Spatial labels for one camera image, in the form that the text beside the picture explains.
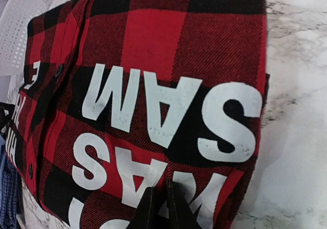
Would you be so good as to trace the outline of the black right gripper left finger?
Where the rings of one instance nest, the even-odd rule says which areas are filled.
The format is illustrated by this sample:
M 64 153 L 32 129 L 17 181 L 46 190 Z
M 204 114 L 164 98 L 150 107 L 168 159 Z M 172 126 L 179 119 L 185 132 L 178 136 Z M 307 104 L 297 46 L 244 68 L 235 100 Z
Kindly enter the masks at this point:
M 147 187 L 130 222 L 130 229 L 154 228 L 155 188 Z

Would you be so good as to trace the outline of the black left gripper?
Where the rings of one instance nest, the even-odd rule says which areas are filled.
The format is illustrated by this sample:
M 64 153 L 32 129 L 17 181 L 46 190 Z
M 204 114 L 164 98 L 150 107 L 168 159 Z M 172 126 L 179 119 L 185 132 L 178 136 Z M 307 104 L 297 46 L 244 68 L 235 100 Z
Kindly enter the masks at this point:
M 12 120 L 12 104 L 1 102 L 1 134 L 8 134 Z

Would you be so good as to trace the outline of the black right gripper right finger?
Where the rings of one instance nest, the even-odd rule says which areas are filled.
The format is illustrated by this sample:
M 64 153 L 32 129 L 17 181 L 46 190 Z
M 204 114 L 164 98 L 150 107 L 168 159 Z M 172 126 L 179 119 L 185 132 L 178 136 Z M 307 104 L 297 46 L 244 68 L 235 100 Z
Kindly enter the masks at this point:
M 171 180 L 168 182 L 167 207 L 169 228 L 201 229 L 183 195 L 180 185 Z

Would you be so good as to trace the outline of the blue checked shirt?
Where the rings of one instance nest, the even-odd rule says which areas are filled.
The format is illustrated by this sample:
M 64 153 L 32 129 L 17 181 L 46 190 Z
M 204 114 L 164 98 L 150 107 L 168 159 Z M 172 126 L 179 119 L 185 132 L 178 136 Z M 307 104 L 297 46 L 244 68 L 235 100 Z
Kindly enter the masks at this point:
M 18 172 L 9 160 L 1 171 L 1 228 L 17 228 Z

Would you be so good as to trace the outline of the red black plaid shirt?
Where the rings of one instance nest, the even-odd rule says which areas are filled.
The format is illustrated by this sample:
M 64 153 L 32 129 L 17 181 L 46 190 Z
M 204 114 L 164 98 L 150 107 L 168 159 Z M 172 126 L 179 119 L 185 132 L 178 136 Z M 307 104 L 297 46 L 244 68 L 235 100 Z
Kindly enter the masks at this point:
M 71 0 L 28 24 L 6 151 L 71 228 L 130 228 L 168 182 L 201 228 L 230 228 L 260 145 L 265 0 Z

